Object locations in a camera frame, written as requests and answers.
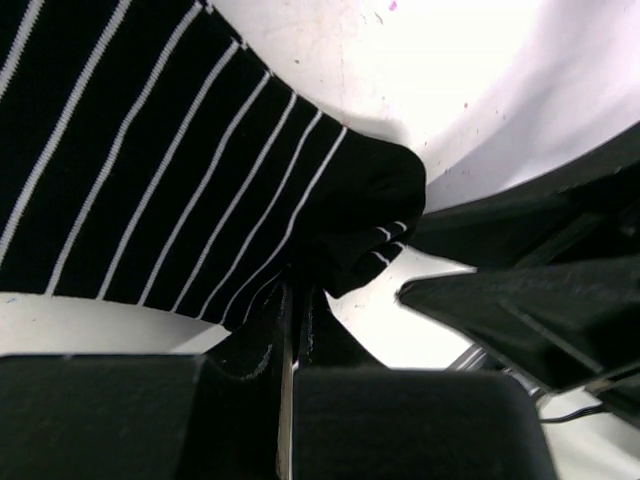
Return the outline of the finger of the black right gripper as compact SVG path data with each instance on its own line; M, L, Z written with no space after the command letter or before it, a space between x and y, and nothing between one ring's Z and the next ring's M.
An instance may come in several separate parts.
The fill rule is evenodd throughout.
M412 246L480 270L638 254L638 130L501 193L424 215Z
M583 387L639 424L638 257L422 278L397 298L542 390Z

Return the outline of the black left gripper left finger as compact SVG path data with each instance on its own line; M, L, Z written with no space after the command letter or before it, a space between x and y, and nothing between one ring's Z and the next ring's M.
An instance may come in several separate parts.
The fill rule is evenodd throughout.
M1 362L5 479L285 479L294 295L195 354Z

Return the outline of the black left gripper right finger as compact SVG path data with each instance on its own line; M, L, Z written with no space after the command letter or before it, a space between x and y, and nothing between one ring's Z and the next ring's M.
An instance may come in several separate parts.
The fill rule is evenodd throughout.
M393 370L307 289L293 375L296 479L552 479L533 402L499 373Z

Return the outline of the black white-striped sock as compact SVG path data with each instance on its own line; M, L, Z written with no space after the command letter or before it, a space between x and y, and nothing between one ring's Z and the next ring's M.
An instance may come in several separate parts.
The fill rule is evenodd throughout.
M1 288L235 330L283 275L334 297L402 252L407 148L280 80L210 1L1 5Z

